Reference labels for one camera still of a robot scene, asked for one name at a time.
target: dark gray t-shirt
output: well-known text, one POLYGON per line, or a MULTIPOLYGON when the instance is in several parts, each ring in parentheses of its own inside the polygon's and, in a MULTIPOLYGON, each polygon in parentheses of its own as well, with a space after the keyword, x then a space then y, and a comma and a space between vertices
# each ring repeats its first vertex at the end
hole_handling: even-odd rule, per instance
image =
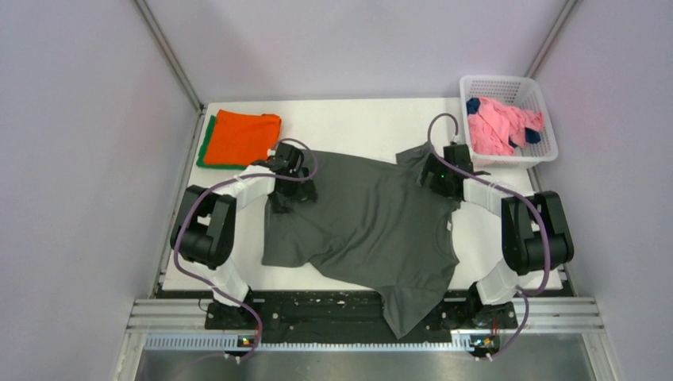
MULTIPOLYGON (((268 266, 310 262, 322 275, 370 287, 397 338, 444 297, 458 259, 447 222, 459 204, 416 185, 429 147, 397 154, 389 164, 315 152, 317 202, 273 214, 267 203, 264 255, 268 266)), ((306 155, 305 165, 313 161, 306 155)))

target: gray wall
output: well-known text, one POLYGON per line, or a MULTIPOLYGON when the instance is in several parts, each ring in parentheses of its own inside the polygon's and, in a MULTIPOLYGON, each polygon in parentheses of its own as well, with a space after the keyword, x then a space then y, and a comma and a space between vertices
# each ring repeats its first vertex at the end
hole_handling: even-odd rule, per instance
POLYGON ((577 286, 626 379, 671 379, 673 2, 587 1, 538 78, 560 155, 577 286))
POLYGON ((194 111, 130 1, 3 1, 0 25, 0 378, 109 379, 194 111))
POLYGON ((458 95, 523 75, 563 0, 148 0, 203 102, 458 95))

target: white plastic basket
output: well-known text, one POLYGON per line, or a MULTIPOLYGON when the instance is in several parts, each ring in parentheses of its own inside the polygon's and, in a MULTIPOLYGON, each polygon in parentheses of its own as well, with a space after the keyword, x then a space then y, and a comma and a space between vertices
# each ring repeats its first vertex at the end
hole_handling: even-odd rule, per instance
POLYGON ((559 155, 547 106, 537 83, 530 78, 505 75, 465 75, 460 79, 460 101, 463 103, 463 130, 465 143, 470 149, 472 163, 476 167, 499 166, 530 168, 543 161, 555 160, 559 155), (465 102, 470 98, 495 98, 505 105, 516 106, 533 112, 542 111, 544 129, 539 143, 515 148, 515 156, 482 155, 472 149, 470 128, 467 123, 465 102))

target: pink clothing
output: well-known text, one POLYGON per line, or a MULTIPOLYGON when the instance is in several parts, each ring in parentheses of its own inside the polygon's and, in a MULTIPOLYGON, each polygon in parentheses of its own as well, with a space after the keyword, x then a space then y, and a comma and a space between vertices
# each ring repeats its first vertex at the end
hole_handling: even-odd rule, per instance
POLYGON ((519 147, 525 147, 525 129, 538 133, 544 128, 542 113, 505 106, 500 101, 479 98, 476 114, 467 116, 472 149, 483 155, 514 156, 510 139, 519 147))

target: orange towel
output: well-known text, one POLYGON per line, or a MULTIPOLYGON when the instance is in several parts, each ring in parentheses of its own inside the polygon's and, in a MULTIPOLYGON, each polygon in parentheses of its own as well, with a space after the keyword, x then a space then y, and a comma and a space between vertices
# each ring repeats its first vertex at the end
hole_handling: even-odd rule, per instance
POLYGON ((255 160, 265 160, 267 150, 278 141, 279 135, 278 115, 244 115, 220 110, 203 163, 247 166, 255 160))

